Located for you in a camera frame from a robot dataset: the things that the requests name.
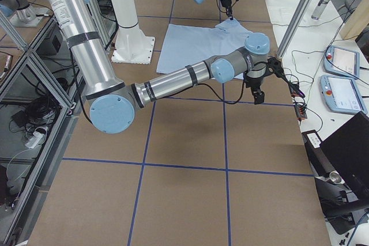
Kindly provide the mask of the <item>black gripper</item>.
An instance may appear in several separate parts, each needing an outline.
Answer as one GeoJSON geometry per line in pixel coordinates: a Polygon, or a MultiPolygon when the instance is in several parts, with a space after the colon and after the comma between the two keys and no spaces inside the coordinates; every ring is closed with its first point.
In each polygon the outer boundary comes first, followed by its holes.
{"type": "Polygon", "coordinates": [[[220,0],[222,7],[225,9],[226,15],[229,20],[233,21],[234,17],[232,14],[232,1],[231,0],[220,0]]]}
{"type": "Polygon", "coordinates": [[[244,80],[247,88],[250,88],[254,104],[263,104],[265,101],[265,93],[261,90],[261,85],[263,84],[264,76],[251,77],[248,73],[244,73],[244,80]]]}

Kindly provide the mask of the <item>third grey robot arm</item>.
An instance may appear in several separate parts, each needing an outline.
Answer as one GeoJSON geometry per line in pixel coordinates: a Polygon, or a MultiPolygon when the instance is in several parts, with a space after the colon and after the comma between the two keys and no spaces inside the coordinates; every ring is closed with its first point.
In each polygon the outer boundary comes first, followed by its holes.
{"type": "Polygon", "coordinates": [[[28,0],[1,0],[1,12],[15,27],[35,28],[43,18],[28,0]]]}

